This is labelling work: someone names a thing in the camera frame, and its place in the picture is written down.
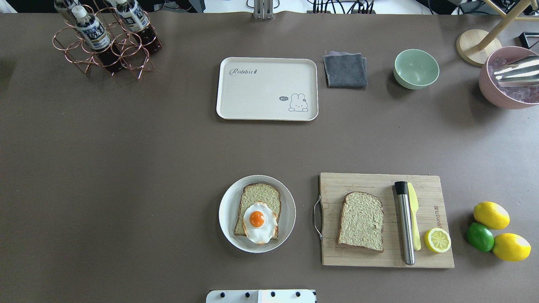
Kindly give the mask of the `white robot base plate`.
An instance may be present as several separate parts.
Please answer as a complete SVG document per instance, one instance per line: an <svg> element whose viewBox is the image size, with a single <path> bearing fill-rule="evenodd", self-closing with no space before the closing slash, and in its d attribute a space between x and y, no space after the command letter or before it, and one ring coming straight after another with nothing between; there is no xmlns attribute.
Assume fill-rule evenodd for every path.
<svg viewBox="0 0 539 303"><path fill-rule="evenodd" d="M316 303L315 290L214 290L208 292L206 303Z"/></svg>

